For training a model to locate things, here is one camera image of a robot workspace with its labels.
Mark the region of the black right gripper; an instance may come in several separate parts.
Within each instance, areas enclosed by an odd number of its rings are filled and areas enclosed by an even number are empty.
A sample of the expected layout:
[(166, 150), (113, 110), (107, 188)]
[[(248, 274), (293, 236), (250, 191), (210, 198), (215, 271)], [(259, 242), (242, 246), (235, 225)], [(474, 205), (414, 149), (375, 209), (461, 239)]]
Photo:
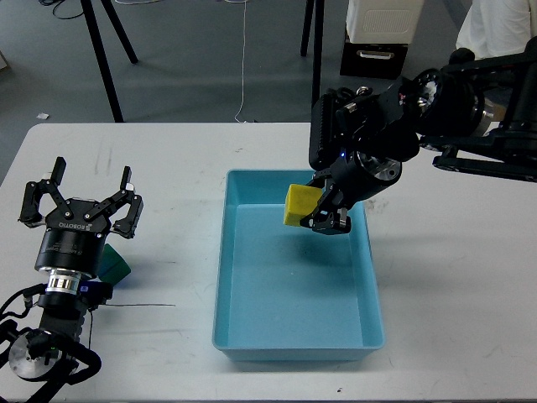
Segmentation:
[(300, 226), (320, 234), (350, 233), (352, 220), (348, 208), (394, 185), (401, 175), (399, 161), (360, 151), (342, 154), (330, 168), (316, 170), (305, 184), (324, 192), (313, 210), (300, 219)]

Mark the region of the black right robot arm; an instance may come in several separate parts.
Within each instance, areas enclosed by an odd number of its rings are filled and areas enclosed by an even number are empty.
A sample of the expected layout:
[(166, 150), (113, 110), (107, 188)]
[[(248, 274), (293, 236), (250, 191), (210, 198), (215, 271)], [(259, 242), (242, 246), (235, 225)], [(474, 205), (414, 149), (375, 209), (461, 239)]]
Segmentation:
[(436, 168), (517, 181), (536, 179), (536, 43), (475, 60), (458, 50), (448, 65), (385, 92), (340, 88), (311, 110), (314, 171), (298, 204), (297, 226), (350, 232), (353, 206), (394, 185), (421, 149)]

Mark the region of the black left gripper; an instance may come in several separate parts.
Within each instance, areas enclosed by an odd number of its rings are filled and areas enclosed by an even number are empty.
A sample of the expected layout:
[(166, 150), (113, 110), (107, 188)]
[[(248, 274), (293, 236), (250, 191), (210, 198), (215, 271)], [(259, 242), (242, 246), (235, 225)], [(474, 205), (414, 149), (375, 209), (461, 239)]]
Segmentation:
[[(84, 278), (95, 278), (107, 235), (133, 238), (143, 199), (134, 190), (132, 170), (126, 165), (119, 190), (112, 196), (100, 202), (71, 198), (68, 203), (59, 192), (65, 168), (65, 159), (58, 156), (49, 178), (26, 184), (18, 220), (29, 228), (46, 223), (34, 266), (37, 271), (71, 270), (82, 273)], [(46, 194), (58, 209), (44, 219), (39, 206)]]

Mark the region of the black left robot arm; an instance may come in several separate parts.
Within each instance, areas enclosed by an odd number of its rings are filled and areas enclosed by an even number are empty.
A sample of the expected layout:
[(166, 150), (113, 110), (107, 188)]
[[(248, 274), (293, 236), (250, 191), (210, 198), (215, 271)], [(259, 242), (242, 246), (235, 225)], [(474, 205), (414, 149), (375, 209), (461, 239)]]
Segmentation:
[(31, 402), (49, 402), (64, 385), (100, 371), (101, 358), (80, 341), (85, 316), (111, 300), (114, 286), (130, 274), (107, 236), (133, 238), (143, 210), (130, 167), (118, 191), (102, 201), (65, 199), (59, 191), (65, 167), (57, 157), (49, 176), (27, 183), (18, 219), (28, 228), (45, 227), (34, 268), (48, 280), (1, 306), (1, 364), (41, 384)]

